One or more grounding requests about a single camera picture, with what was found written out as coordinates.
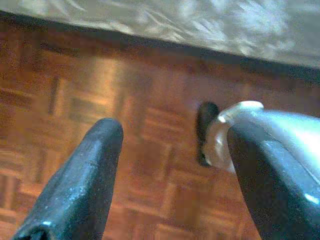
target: small black object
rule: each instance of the small black object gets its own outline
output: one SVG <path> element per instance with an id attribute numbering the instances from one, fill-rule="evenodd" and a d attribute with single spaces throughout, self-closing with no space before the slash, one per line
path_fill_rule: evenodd
<path id="1" fill-rule="evenodd" d="M 206 143 L 207 130 L 219 115 L 219 109 L 213 102 L 204 102 L 198 109 L 196 119 L 196 135 L 197 135 L 197 161 L 203 167 L 211 165 L 206 161 L 206 157 L 202 152 L 202 148 Z"/>

